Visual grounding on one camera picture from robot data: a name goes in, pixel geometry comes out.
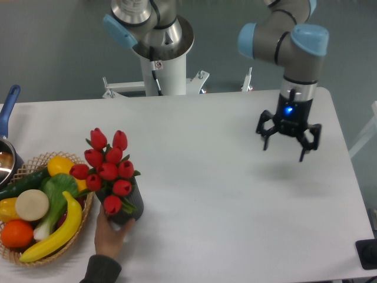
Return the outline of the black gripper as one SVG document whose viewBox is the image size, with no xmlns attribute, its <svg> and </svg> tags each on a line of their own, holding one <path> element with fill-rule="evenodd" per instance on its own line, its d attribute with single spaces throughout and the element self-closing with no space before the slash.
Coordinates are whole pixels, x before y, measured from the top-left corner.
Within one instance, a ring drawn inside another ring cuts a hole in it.
<svg viewBox="0 0 377 283">
<path fill-rule="evenodd" d="M 268 148 L 270 136 L 274 135 L 277 131 L 280 134 L 295 137 L 301 144 L 300 162 L 303 161 L 304 155 L 307 152 L 318 149 L 321 124 L 308 124 L 307 122 L 312 101 L 289 101 L 288 98 L 280 94 L 275 115 L 268 110 L 264 110 L 261 113 L 256 133 L 263 138 L 263 151 L 266 151 Z M 272 126 L 266 129 L 264 125 L 269 121 L 272 122 Z M 306 130 L 313 136 L 312 141 L 307 139 Z"/>
</svg>

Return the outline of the dark grey sleeved forearm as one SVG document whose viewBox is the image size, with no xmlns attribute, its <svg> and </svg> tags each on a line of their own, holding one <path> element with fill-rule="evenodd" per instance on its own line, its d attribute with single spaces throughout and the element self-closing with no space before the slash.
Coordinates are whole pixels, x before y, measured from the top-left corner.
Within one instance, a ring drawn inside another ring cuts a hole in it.
<svg viewBox="0 0 377 283">
<path fill-rule="evenodd" d="M 122 271 L 121 265 L 105 255 L 92 255 L 88 260 L 87 270 L 80 283 L 116 282 Z"/>
</svg>

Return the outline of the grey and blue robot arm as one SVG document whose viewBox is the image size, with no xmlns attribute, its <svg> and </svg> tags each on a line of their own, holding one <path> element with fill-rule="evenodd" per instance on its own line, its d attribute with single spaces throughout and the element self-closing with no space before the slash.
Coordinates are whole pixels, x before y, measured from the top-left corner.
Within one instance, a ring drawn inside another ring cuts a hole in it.
<svg viewBox="0 0 377 283">
<path fill-rule="evenodd" d="M 315 1 L 267 1 L 270 16 L 262 24 L 248 23 L 237 46 L 245 57 L 284 69 L 277 109 L 264 111 L 256 128 L 264 141 L 280 133 L 293 137 L 302 153 L 319 147 L 321 125 L 308 117 L 327 53 L 327 29 L 307 23 Z M 199 78 L 186 76 L 186 55 L 194 43 L 189 22 L 177 13 L 175 1 L 112 1 L 103 26 L 112 39 L 140 59 L 148 96 L 198 93 Z"/>
</svg>

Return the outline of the person's hand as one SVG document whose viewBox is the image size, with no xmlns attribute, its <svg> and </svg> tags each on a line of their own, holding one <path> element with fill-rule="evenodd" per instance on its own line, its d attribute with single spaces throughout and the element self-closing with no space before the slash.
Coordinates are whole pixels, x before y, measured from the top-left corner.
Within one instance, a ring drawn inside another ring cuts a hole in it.
<svg viewBox="0 0 377 283">
<path fill-rule="evenodd" d="M 135 219 L 130 219 L 121 228 L 114 230 L 110 225 L 110 220 L 103 205 L 101 205 L 94 236 L 95 253 L 111 259 L 117 259 L 123 247 L 123 241 L 132 230 L 134 224 Z"/>
</svg>

